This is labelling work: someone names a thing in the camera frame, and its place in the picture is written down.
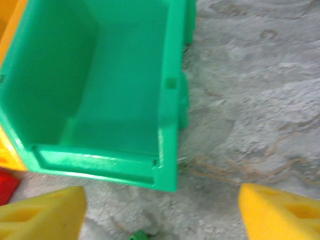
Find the green plastic bin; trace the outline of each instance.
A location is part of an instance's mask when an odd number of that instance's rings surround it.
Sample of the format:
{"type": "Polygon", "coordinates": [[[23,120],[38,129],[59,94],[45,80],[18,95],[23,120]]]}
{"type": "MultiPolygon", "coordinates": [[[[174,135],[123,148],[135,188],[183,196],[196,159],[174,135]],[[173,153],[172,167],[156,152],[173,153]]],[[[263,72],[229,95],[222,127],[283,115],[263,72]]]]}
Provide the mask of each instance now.
{"type": "Polygon", "coordinates": [[[29,0],[0,69],[28,170],[177,189],[195,0],[29,0]]]}

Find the red plastic object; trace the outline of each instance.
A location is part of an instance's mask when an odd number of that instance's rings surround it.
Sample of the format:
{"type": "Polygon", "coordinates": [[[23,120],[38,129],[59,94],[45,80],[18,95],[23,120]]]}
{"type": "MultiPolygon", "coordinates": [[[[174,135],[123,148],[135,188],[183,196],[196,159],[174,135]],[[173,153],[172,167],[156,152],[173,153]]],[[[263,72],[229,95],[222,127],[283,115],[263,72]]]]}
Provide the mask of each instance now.
{"type": "Polygon", "coordinates": [[[0,206],[9,202],[20,180],[9,172],[0,169],[0,206]]]}

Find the floor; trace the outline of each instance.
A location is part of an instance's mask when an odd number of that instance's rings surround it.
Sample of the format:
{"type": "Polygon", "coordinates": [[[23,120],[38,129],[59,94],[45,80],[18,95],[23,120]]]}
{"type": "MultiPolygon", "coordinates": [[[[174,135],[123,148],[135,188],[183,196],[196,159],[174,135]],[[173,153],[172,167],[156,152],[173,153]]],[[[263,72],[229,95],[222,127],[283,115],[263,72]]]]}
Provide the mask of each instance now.
{"type": "Polygon", "coordinates": [[[198,0],[179,190],[28,173],[14,201],[83,185],[81,240],[246,240],[243,182],[320,199],[320,1],[198,0]]]}

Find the yellow foam block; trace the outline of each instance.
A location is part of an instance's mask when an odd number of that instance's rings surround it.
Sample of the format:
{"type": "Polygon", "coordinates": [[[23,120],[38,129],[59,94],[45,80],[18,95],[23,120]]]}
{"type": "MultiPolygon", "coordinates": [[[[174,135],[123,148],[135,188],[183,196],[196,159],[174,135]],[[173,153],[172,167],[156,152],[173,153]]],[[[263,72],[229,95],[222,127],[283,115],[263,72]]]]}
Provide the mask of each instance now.
{"type": "Polygon", "coordinates": [[[0,207],[0,240],[76,240],[86,213],[73,186],[0,207]]]}
{"type": "Polygon", "coordinates": [[[27,170],[1,127],[0,127],[0,167],[6,168],[6,169],[18,170],[18,171],[27,170]]]}
{"type": "Polygon", "coordinates": [[[239,208],[249,240],[320,240],[320,201],[244,183],[239,208]]]}

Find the green plastic piece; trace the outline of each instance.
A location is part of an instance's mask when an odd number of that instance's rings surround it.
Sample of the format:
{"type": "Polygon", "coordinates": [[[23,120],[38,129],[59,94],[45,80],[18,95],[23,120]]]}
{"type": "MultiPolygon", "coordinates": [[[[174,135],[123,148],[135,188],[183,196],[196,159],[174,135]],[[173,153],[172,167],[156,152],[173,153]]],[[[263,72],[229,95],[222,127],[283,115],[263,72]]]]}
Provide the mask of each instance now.
{"type": "Polygon", "coordinates": [[[133,234],[129,240],[148,240],[147,234],[143,230],[137,231],[135,234],[133,234]]]}
{"type": "Polygon", "coordinates": [[[177,189],[196,0],[29,0],[0,123],[33,172],[177,189]]]}

